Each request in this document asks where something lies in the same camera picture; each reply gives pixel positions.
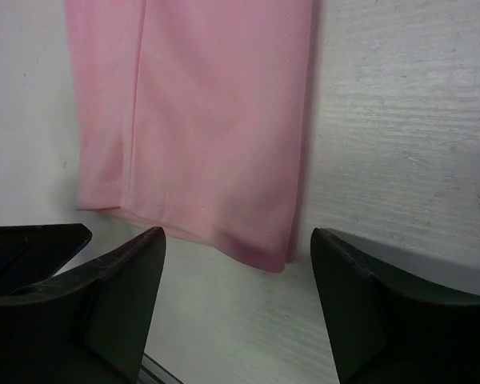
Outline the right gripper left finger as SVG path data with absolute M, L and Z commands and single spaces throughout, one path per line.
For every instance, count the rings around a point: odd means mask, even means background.
M 134 383 L 166 254 L 151 228 L 0 296 L 0 383 Z

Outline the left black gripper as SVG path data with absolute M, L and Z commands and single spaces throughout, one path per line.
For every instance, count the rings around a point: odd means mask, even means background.
M 53 276 L 91 239 L 81 223 L 0 226 L 0 296 Z

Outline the pink t-shirt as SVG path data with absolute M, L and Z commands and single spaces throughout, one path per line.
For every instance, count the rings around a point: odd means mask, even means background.
M 310 1 L 67 1 L 77 206 L 281 272 Z

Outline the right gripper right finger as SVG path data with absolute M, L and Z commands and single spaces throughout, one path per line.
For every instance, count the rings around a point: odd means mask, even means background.
M 342 383 L 480 383 L 480 295 L 427 281 L 317 228 L 310 258 Z

